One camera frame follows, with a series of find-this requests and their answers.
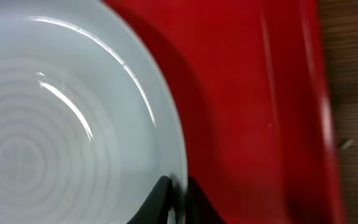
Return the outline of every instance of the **white plate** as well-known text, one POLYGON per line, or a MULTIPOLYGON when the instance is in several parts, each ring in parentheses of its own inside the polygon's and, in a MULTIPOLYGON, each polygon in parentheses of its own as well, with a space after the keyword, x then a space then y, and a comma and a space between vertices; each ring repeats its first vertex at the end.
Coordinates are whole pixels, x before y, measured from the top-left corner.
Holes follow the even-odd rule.
POLYGON ((0 223, 126 223, 161 175, 186 187, 162 74, 92 0, 0 0, 0 223))

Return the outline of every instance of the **red tray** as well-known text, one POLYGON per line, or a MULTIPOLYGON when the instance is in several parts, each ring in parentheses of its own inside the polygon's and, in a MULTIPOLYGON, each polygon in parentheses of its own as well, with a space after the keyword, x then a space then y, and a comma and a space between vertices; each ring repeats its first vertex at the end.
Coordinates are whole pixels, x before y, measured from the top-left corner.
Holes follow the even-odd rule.
POLYGON ((315 0, 107 0, 152 52, 228 223, 344 223, 315 0))

